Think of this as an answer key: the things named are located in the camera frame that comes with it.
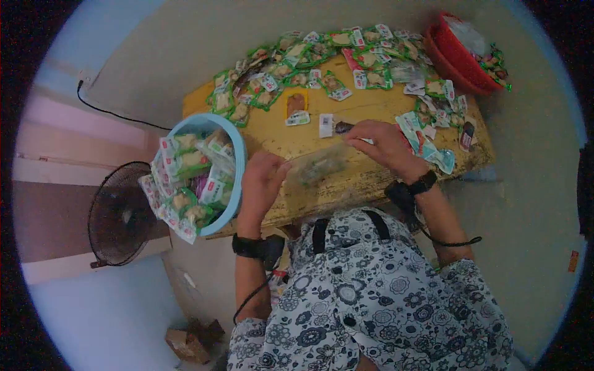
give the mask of left hand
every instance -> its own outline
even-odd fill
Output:
[[[238,236],[258,239],[264,216],[270,210],[290,169],[290,163],[266,151],[256,152],[248,161],[241,187]]]

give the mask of person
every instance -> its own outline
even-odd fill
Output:
[[[362,121],[344,140],[411,187],[429,172],[396,125]],[[260,238],[289,169],[268,152],[249,160],[234,239]],[[445,196],[429,186],[415,200],[431,236],[466,242]],[[238,313],[228,370],[506,369],[513,341],[470,246],[434,243],[436,272],[403,223],[362,207],[302,225],[288,247],[288,285],[274,310],[265,285]],[[265,281],[261,260],[238,255],[238,308]]]

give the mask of blue plastic bowl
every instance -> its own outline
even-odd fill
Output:
[[[167,135],[172,137],[180,134],[200,134],[206,132],[212,133],[214,130],[223,128],[229,134],[233,147],[235,149],[235,182],[233,183],[233,191],[231,192],[231,199],[227,209],[221,214],[221,216],[215,220],[209,226],[206,226],[200,230],[199,236],[208,236],[223,228],[228,222],[233,219],[235,214],[239,210],[239,204],[241,202],[241,177],[244,175],[245,162],[247,159],[247,150],[245,148],[244,139],[237,128],[230,123],[227,119],[214,115],[212,113],[197,113],[187,117],[185,120],[175,125],[173,129]]]

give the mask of hand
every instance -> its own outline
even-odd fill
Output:
[[[371,139],[374,145],[358,138]],[[397,125],[363,120],[345,135],[345,142],[392,170],[407,184],[416,182],[429,171],[425,160],[412,153],[408,140]]]
[[[264,216],[274,204],[290,164],[266,151],[256,152],[245,167],[241,187],[241,209],[237,216],[239,237],[260,238]]]

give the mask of black strap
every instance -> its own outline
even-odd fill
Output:
[[[315,221],[314,232],[311,240],[314,245],[314,254],[323,253],[326,250],[326,227],[330,219],[318,219]]]
[[[363,210],[365,214],[371,219],[371,222],[375,226],[377,230],[377,234],[380,237],[380,240],[389,240],[390,239],[390,230],[386,225],[386,222],[380,217],[378,213],[371,210]]]

